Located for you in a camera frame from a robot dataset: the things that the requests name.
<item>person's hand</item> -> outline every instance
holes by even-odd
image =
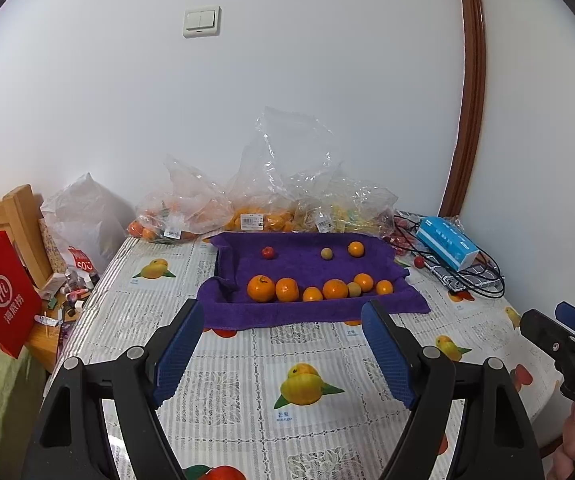
[[[563,422],[563,443],[554,451],[554,465],[547,480],[565,480],[574,471],[575,463],[575,402],[570,416]]]

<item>green fabric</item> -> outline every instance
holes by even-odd
[[[45,381],[45,369],[27,348],[18,359],[0,351],[0,480],[20,478]]]

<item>purple towel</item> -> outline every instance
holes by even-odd
[[[365,246],[365,255],[354,258],[347,253],[350,242]],[[359,272],[368,273],[375,282],[390,280],[394,292],[378,296],[390,314],[429,312],[427,301],[407,282],[410,273],[394,263],[394,248],[380,240],[358,234],[319,233],[221,233],[211,242],[218,248],[215,275],[203,283],[197,299],[205,309],[205,327],[226,330],[277,326],[312,321],[350,321],[361,317],[361,307],[374,297],[374,291],[358,298],[294,303],[256,303],[247,295],[247,284],[257,274],[293,278],[301,294],[308,286],[323,290],[327,280],[337,278],[351,282]],[[266,260],[263,247],[276,251],[276,258]],[[321,258],[321,249],[329,247],[331,260]]]

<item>red plastic bag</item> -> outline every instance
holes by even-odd
[[[0,231],[0,348],[17,358],[41,299],[5,231]]]

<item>white light switch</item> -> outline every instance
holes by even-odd
[[[186,38],[215,36],[219,32],[220,12],[219,6],[187,9],[183,23],[183,36]]]

